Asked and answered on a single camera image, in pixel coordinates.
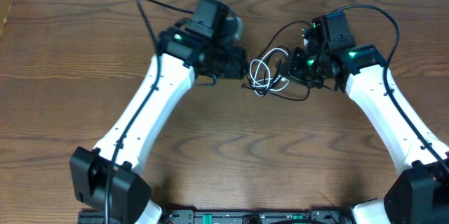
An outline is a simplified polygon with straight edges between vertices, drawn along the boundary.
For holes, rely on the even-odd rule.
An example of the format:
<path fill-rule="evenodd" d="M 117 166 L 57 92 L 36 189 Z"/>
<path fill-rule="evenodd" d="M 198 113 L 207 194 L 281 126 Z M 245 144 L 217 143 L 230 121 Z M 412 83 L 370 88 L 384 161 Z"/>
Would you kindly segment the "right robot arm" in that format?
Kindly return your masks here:
<path fill-rule="evenodd" d="M 398 174 L 381 199 L 350 207 L 353 223 L 447 223 L 448 145 L 440 141 L 396 85 L 385 59 L 371 44 L 357 46 L 342 8 L 314 18 L 303 31 L 304 48 L 287 59 L 284 77 L 308 88 L 346 93 L 384 143 Z"/>

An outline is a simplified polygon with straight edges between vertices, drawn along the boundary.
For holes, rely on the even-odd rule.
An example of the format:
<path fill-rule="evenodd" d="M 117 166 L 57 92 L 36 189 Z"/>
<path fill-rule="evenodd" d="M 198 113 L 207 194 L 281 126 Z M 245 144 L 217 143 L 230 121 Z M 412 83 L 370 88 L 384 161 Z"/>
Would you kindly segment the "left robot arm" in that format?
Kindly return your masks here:
<path fill-rule="evenodd" d="M 149 153 L 181 98 L 200 76 L 242 79 L 249 65 L 237 45 L 243 23 L 217 0 L 199 0 L 194 11 L 159 34 L 149 69 L 115 125 L 91 150 L 75 149 L 69 161 L 76 199 L 87 206 L 80 223 L 159 223 L 163 208 L 142 178 Z"/>

